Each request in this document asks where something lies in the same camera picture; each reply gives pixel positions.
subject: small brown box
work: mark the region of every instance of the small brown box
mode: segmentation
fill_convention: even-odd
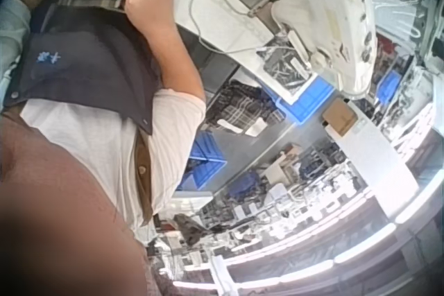
[[[322,117],[341,137],[348,132],[358,119],[353,109],[342,98],[335,99],[324,111]]]

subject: white sewing machine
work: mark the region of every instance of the white sewing machine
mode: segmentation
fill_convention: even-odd
[[[348,98],[366,95],[377,51],[372,0],[279,0],[272,16],[290,28],[298,71],[317,73]]]

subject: black fabric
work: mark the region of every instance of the black fabric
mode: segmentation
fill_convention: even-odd
[[[124,14],[60,6],[45,32],[31,35],[4,104],[43,98],[97,107],[152,134],[156,72],[148,44]]]

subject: workstation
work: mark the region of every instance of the workstation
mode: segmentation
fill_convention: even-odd
[[[57,6],[120,15],[128,0],[101,1],[46,0],[31,29],[48,32]],[[173,0],[173,11],[206,113],[171,197],[132,229],[156,274],[183,295],[435,290],[444,0]]]

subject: white cable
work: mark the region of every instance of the white cable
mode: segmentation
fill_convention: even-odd
[[[212,52],[219,53],[221,55],[230,55],[232,53],[241,53],[241,52],[245,52],[245,51],[266,51],[266,50],[273,50],[273,49],[284,49],[284,50],[296,51],[294,48],[292,48],[290,46],[258,46],[258,47],[251,47],[251,48],[245,48],[245,49],[239,49],[239,50],[233,50],[233,51],[220,51],[220,50],[217,50],[217,49],[211,47],[210,45],[208,45],[207,42],[205,42],[203,40],[203,38],[202,38],[202,31],[200,30],[200,27],[199,27],[199,25],[198,25],[198,23],[196,21],[196,18],[194,17],[194,14],[193,14],[194,1],[195,0],[190,0],[190,2],[189,2],[189,6],[188,6],[189,17],[191,18],[191,21],[193,22],[194,26],[196,27],[197,35],[198,35],[198,38],[199,38],[199,43],[202,44],[202,46],[204,46],[206,49],[208,49],[208,50],[210,50]],[[233,7],[233,5],[228,0],[223,0],[223,1],[236,14],[241,15],[243,17],[247,17],[248,16],[247,13],[239,12],[236,8]]]

